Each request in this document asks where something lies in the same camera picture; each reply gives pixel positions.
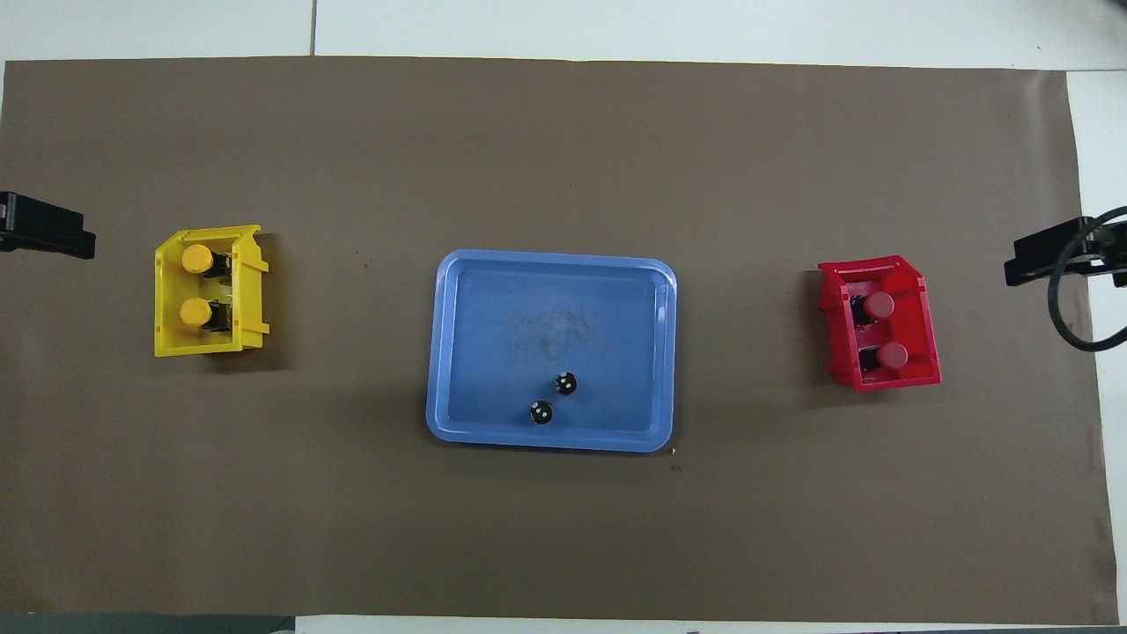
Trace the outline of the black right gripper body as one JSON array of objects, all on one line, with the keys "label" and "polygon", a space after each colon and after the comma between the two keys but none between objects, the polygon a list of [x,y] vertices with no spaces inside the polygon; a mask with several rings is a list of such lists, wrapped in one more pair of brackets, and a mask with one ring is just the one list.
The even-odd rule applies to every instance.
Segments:
[{"label": "black right gripper body", "polygon": [[1113,286],[1126,286],[1126,221],[1108,222],[1092,232],[1094,276],[1112,276]]}]

